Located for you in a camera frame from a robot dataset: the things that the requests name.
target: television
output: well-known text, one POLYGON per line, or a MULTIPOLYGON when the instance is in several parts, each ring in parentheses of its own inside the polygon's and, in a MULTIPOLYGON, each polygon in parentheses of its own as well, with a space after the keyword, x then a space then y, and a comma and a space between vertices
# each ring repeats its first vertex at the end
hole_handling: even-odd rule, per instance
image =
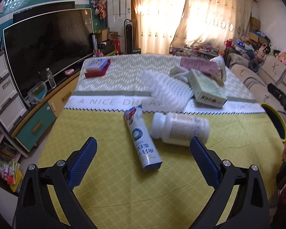
POLYGON ((23 99, 46 69, 58 73, 92 54, 91 9, 70 9, 28 18, 3 30, 11 74, 23 99))
POLYGON ((30 7, 19 11, 13 14, 13 23, 17 23, 28 19, 30 17, 41 15, 49 12, 59 11, 59 10, 66 10, 66 9, 74 9, 75 2, 68 1, 68 2, 54 2, 48 4, 42 4, 35 7, 30 7))

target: tower fan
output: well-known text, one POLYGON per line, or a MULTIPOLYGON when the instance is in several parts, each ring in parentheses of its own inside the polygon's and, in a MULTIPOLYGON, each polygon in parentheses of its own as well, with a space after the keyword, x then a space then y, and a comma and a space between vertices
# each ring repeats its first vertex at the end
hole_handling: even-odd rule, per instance
POLYGON ((132 22, 126 19, 124 21, 124 34, 125 34, 125 51, 126 54, 133 53, 133 39, 132 39, 132 22))

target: water bottle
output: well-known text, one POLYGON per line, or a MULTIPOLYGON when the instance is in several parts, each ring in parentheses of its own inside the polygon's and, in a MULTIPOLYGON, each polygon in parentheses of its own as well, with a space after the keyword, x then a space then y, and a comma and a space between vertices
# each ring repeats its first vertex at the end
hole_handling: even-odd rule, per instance
POLYGON ((56 82, 55 82, 53 74, 49 68, 47 68, 47 77, 48 77, 49 84, 50 84, 51 88, 52 89, 56 88, 56 82))

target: toothpaste tube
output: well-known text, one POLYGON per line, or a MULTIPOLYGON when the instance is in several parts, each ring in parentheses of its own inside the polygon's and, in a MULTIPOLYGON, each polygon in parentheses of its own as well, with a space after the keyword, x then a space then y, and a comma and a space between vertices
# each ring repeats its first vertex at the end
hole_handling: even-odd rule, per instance
POLYGON ((124 113, 124 118, 130 130, 143 169, 160 169, 162 160, 145 126, 142 105, 127 110, 124 113))

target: sofa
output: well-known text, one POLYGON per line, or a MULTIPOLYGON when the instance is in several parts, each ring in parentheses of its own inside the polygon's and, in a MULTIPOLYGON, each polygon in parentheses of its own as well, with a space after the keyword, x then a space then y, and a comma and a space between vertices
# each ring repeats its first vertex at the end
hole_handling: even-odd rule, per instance
POLYGON ((269 55, 266 57, 265 63, 260 65, 258 73, 254 73, 247 68, 246 61, 240 57, 230 54, 230 70, 243 82, 259 103, 264 102, 272 106, 286 123, 284 107, 267 90, 267 85, 272 83, 286 94, 286 66, 274 56, 269 55))

